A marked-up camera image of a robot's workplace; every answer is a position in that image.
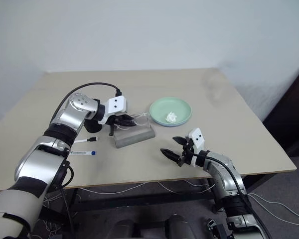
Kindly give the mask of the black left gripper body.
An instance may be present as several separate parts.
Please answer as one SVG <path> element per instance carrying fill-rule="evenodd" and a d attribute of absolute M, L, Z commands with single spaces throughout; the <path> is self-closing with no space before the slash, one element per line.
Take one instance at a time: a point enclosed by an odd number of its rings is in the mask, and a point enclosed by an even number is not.
<path fill-rule="evenodd" d="M 106 121 L 106 124 L 110 126 L 109 136 L 114 135 L 115 121 L 116 120 L 120 120 L 120 115 L 119 116 L 118 115 L 112 115 Z"/>

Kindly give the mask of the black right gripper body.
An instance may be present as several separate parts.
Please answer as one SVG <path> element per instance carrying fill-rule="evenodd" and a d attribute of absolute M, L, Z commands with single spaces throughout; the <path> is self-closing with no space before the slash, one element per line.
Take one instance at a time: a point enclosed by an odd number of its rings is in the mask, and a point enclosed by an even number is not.
<path fill-rule="evenodd" d="M 181 167 L 183 164 L 191 164 L 191 161 L 193 159 L 193 154 L 194 154 L 194 142 L 192 139 L 189 139 L 189 145 L 188 147 L 182 147 L 183 152 L 182 152 L 182 164 L 178 164 L 179 167 Z"/>

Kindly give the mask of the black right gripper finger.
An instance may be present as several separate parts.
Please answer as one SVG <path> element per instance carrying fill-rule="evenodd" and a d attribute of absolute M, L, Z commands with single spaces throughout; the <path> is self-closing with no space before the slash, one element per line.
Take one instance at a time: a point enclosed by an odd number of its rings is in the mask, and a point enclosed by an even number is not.
<path fill-rule="evenodd" d="M 178 154 L 175 154 L 173 151 L 166 148 L 161 148 L 160 151 L 165 157 L 175 162 L 176 164 L 182 164 L 182 157 Z"/>
<path fill-rule="evenodd" d="M 188 147 L 189 145 L 188 137 L 174 136 L 172 139 L 183 147 Z"/>

